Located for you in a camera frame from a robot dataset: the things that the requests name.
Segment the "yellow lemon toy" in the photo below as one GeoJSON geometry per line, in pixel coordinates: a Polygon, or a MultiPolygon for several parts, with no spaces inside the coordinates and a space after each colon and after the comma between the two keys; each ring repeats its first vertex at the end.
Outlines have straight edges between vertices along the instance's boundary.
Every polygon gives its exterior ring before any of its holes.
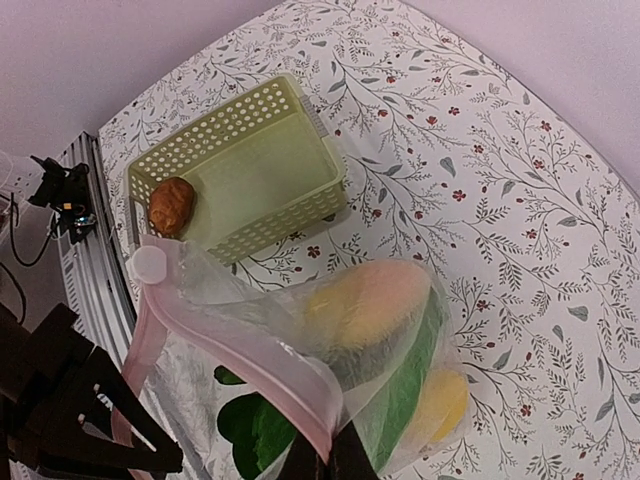
{"type": "Polygon", "coordinates": [[[432,371],[423,384],[405,440],[415,446],[441,442],[462,420],[468,398],[468,383],[462,374],[449,369],[432,371]]]}

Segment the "brown bread roll toy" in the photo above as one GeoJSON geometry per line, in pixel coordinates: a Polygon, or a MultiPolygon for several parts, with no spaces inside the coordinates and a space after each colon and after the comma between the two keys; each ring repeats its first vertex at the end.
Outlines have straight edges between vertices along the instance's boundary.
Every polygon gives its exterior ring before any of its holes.
{"type": "Polygon", "coordinates": [[[179,235],[188,225],[196,202],[193,186],[180,177],[161,182],[152,191],[149,201],[149,220],[163,236],[179,235]]]}

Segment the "orange yellow mango toy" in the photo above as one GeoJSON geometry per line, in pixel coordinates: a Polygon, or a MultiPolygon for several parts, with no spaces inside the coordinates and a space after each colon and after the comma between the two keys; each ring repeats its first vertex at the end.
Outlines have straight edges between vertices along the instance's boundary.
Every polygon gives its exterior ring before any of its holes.
{"type": "Polygon", "coordinates": [[[431,286],[430,274],[406,260],[360,264],[311,295],[304,329],[331,347],[355,350],[376,345],[422,310],[431,286]]]}

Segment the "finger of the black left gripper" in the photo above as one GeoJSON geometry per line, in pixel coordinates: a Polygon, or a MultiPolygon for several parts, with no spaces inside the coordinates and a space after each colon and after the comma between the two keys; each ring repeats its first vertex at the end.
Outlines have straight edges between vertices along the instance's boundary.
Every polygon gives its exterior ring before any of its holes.
{"type": "Polygon", "coordinates": [[[35,331],[1,310],[1,472],[178,473],[179,445],[147,413],[109,354],[56,305],[35,331]]]}

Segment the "clear pink zip top bag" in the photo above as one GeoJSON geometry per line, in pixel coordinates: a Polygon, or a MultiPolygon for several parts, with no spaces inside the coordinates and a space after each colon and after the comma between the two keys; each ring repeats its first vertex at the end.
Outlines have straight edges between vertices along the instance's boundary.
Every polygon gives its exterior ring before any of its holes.
{"type": "MultiPolygon", "coordinates": [[[[427,267],[406,261],[430,274],[431,290],[446,306],[426,379],[437,369],[455,370],[469,388],[452,344],[444,292],[427,267]]],[[[149,392],[162,402],[195,473],[211,478],[218,449],[232,449],[218,431],[217,415],[241,395],[264,397],[322,459],[348,423],[359,435],[354,419],[405,361],[426,305],[376,345],[331,347],[304,329],[304,310],[316,290],[349,268],[262,292],[194,243],[142,238],[128,263],[139,288],[139,310],[122,373],[135,393],[149,392]]],[[[406,429],[389,462],[375,472],[393,474],[457,441],[468,423],[468,404],[441,442],[411,445],[406,429]]]]}

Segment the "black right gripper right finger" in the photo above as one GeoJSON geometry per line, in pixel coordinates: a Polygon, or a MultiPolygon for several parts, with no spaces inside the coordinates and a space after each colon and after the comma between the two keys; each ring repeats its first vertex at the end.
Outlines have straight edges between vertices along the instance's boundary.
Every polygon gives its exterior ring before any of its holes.
{"type": "Polygon", "coordinates": [[[379,480],[352,422],[333,441],[327,473],[332,480],[379,480]]]}

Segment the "green bok choy toy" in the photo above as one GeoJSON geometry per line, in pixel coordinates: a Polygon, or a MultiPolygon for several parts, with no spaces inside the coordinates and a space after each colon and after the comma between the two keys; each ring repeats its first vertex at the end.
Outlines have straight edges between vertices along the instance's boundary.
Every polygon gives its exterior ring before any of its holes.
{"type": "MultiPolygon", "coordinates": [[[[378,473],[391,459],[417,409],[446,319],[446,306],[432,289],[417,339],[405,361],[354,419],[371,465],[378,473]]],[[[265,472],[297,435],[296,428],[258,393],[241,395],[224,404],[217,415],[217,428],[232,444],[236,469],[244,479],[255,479],[265,472]]]]}

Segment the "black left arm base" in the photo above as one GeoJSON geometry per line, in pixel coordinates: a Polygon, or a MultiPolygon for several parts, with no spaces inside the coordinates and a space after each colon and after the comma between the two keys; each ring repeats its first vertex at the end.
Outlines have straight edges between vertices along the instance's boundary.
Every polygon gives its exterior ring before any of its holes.
{"type": "Polygon", "coordinates": [[[44,173],[41,184],[28,202],[37,207],[51,208],[58,215],[59,232],[67,232],[71,244],[82,242],[97,223],[88,181],[89,165],[79,163],[67,168],[50,157],[41,159],[31,155],[30,159],[44,173]]]}

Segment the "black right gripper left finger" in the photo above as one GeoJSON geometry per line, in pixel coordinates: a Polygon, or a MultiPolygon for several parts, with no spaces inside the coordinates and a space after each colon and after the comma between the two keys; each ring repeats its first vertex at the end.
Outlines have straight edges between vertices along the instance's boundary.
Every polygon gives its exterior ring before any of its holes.
{"type": "Polygon", "coordinates": [[[277,480],[325,480],[327,467],[309,441],[298,433],[277,480]]]}

